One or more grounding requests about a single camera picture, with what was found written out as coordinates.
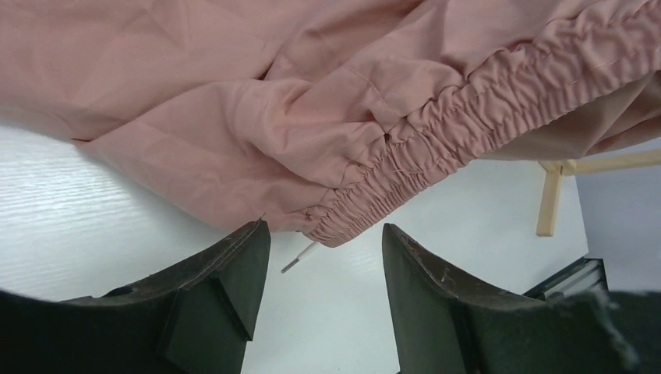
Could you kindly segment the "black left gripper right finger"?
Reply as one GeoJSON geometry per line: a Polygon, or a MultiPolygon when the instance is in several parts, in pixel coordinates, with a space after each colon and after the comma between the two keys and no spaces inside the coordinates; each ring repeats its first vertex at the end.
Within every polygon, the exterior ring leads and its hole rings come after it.
{"type": "Polygon", "coordinates": [[[540,301],[479,279],[385,224],[382,254],[403,373],[657,373],[660,295],[540,301]]]}

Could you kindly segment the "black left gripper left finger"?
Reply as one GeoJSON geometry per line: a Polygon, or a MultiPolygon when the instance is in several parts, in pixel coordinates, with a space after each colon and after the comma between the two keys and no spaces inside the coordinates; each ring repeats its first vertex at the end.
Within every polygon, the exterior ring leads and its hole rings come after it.
{"type": "Polygon", "coordinates": [[[50,302],[1,293],[4,373],[239,373],[270,258],[265,221],[157,273],[50,302]]]}

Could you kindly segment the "pink shorts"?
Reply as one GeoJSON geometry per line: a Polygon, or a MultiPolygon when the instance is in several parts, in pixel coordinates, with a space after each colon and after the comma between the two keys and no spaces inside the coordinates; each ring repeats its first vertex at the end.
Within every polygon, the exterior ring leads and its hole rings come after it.
{"type": "Polygon", "coordinates": [[[470,161],[659,137],[660,4],[4,1],[1,113],[335,247],[470,161]]]}

